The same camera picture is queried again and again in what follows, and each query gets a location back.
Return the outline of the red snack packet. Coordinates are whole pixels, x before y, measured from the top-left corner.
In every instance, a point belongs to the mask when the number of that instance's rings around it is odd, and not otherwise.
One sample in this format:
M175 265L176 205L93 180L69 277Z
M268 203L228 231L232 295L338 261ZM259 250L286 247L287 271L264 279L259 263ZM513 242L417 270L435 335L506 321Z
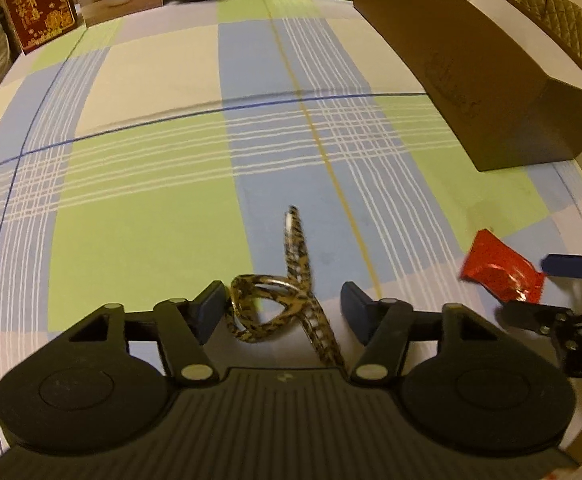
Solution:
M460 278L482 285L503 304L510 301L538 304L546 274L492 232L482 229L474 237Z

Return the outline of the checkered tablecloth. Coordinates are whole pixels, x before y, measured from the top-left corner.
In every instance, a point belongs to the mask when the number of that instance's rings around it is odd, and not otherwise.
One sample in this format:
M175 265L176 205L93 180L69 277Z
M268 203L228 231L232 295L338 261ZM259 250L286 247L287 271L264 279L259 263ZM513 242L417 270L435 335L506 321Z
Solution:
M283 274L289 206L348 362L347 281L491 318L459 276L477 231L582 254L579 166L476 170L349 2L168 4L79 27L0 86L0 378L102 304Z

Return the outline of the brown cardboard storage box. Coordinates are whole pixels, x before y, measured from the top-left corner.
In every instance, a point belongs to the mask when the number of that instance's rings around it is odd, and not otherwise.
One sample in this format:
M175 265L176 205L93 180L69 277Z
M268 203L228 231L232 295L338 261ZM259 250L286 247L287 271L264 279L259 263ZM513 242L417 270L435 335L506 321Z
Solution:
M477 170L582 152L582 66L513 0L354 0Z

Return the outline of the red gift box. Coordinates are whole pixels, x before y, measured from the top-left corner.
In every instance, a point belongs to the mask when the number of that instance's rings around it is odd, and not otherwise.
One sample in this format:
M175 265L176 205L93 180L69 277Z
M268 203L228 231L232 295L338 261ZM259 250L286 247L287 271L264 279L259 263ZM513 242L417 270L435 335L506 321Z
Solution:
M77 27L74 0L4 0L25 54Z

